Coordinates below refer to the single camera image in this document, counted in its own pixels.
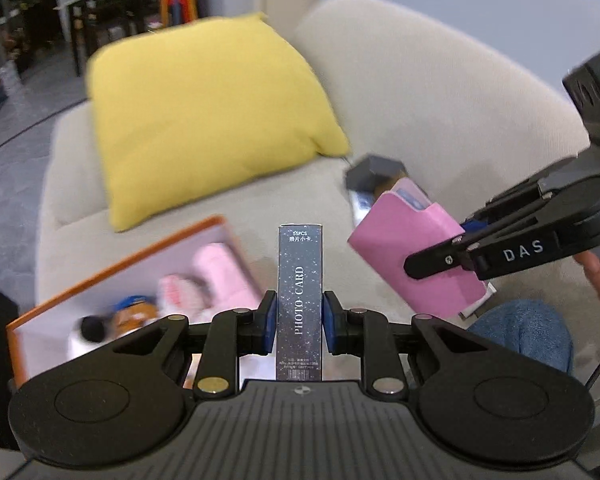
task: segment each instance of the barcode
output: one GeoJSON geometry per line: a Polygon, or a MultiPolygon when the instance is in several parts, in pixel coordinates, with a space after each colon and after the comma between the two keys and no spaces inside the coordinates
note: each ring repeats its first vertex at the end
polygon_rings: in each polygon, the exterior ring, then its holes
{"type": "Polygon", "coordinates": [[[306,381],[307,379],[307,370],[289,370],[289,381],[306,381]]]}

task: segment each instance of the orange-rimmed box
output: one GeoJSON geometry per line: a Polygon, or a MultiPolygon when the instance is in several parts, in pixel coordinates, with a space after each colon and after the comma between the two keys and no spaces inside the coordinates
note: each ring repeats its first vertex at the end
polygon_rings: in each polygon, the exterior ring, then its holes
{"type": "Polygon", "coordinates": [[[246,264],[238,242],[223,216],[164,238],[124,258],[100,273],[30,310],[7,325],[11,364],[17,386],[68,360],[68,336],[85,316],[107,315],[123,298],[155,297],[158,281],[167,274],[190,274],[191,259],[200,247],[221,242],[234,253],[257,295],[261,288],[246,264]]]}

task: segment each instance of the sofa backrest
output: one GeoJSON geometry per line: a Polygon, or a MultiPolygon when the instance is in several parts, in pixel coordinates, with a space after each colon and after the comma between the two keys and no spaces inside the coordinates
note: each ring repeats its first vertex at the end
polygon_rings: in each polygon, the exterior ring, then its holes
{"type": "Polygon", "coordinates": [[[291,43],[327,91],[352,158],[402,160],[456,218],[589,143],[566,94],[405,7],[323,0],[291,43]]]}

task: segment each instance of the silver screw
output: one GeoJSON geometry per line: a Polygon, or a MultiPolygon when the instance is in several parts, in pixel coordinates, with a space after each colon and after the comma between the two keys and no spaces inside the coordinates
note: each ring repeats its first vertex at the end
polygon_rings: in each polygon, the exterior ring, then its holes
{"type": "Polygon", "coordinates": [[[206,394],[221,394],[229,387],[229,381],[222,377],[205,377],[198,381],[198,389],[206,394]]]}
{"type": "Polygon", "coordinates": [[[404,389],[404,383],[395,377],[383,377],[374,381],[374,390],[381,394],[397,394],[404,389]]]}

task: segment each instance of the pink folder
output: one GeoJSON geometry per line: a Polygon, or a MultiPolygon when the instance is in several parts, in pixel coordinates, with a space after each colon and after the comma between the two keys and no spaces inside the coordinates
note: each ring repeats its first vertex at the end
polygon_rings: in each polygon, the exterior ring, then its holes
{"type": "Polygon", "coordinates": [[[410,254],[462,233],[449,213],[430,204],[413,182],[402,179],[376,201],[349,237],[349,245],[416,313],[448,318],[480,300],[486,292],[484,283],[461,267],[414,280],[403,266],[410,254]],[[426,208],[414,208],[396,193],[398,189],[407,190],[426,208]]]}

